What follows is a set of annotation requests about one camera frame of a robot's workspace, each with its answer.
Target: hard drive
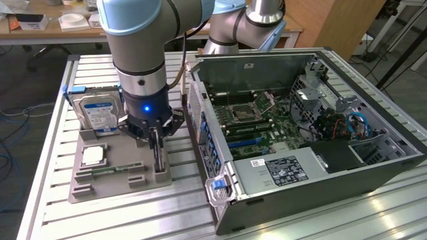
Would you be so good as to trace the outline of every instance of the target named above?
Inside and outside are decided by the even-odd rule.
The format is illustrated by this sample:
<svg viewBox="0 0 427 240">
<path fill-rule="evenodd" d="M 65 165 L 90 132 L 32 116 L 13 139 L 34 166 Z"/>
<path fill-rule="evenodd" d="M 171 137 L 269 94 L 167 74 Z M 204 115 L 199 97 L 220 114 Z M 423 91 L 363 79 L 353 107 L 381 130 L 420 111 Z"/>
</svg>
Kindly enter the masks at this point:
<svg viewBox="0 0 427 240">
<path fill-rule="evenodd" d="M 69 86 L 66 97 L 77 115 L 81 130 L 93 129 L 98 137 L 120 133 L 117 120 L 124 116 L 124 108 L 116 85 Z"/>
</svg>

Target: barcode sticker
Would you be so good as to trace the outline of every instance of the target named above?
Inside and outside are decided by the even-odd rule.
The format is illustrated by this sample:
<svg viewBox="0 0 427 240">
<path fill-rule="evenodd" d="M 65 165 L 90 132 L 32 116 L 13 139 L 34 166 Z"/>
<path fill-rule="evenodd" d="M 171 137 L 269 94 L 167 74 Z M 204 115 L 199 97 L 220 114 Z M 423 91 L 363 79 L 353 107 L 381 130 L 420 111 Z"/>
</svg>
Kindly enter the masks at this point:
<svg viewBox="0 0 427 240">
<path fill-rule="evenodd" d="M 252 164 L 252 167 L 259 167 L 265 165 L 265 162 L 264 162 L 264 159 L 261 158 L 261 159 L 252 160 L 251 164 Z"/>
</svg>

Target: motherboard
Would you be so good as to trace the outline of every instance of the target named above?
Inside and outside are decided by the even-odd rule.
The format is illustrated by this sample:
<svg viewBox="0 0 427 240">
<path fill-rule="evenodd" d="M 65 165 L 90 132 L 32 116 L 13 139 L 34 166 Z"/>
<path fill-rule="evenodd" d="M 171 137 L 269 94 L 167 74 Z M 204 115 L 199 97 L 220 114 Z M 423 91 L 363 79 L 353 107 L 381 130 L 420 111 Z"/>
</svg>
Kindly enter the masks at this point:
<svg viewBox="0 0 427 240">
<path fill-rule="evenodd" d="M 268 91 L 219 95 L 212 100 L 233 160 L 297 149 L 307 141 Z"/>
</svg>

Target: power supply label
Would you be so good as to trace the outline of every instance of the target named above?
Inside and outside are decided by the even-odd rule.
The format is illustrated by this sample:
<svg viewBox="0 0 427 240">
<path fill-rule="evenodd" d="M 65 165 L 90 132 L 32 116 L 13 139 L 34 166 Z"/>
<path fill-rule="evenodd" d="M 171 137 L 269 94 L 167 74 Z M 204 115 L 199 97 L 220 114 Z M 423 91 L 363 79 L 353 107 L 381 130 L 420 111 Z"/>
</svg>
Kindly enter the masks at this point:
<svg viewBox="0 0 427 240">
<path fill-rule="evenodd" d="M 112 114 L 114 109 L 110 102 L 84 105 L 84 111 L 89 124 L 96 132 L 110 132 L 117 129 L 117 118 Z"/>
<path fill-rule="evenodd" d="M 295 156 L 265 161 L 265 166 L 279 187 L 308 179 Z"/>
</svg>

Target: metal slatted surface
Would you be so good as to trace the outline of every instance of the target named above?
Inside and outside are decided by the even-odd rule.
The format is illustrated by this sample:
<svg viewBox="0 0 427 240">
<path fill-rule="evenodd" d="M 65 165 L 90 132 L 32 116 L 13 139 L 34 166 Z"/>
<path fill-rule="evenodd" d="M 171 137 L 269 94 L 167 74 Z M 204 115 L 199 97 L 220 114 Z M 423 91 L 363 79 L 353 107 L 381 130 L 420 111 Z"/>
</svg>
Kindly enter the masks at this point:
<svg viewBox="0 0 427 240">
<path fill-rule="evenodd" d="M 325 54 L 427 144 L 425 130 L 408 121 L 403 111 L 392 107 L 379 92 L 372 90 L 372 85 L 361 80 L 359 73 L 343 64 L 343 60 L 333 53 Z M 180 57 L 179 53 L 165 54 L 168 83 L 177 74 Z M 104 86 L 118 80 L 109 55 L 81 56 L 73 70 L 74 83 L 78 85 Z M 353 94 L 332 72 L 329 83 L 343 96 Z M 179 89 L 176 86 L 169 92 L 172 107 L 180 106 Z M 38 189 L 38 207 L 29 213 L 29 207 L 25 209 L 24 218 L 30 217 L 33 223 L 21 225 L 18 237 L 22 239 L 427 239 L 424 163 L 396 176 L 369 194 L 251 227 L 232 235 L 216 236 L 187 125 L 165 142 L 173 178 L 171 186 L 69 204 L 66 198 L 78 121 L 68 103 L 62 104 L 58 115 L 54 141 L 49 146 L 50 159 L 44 187 Z"/>
</svg>

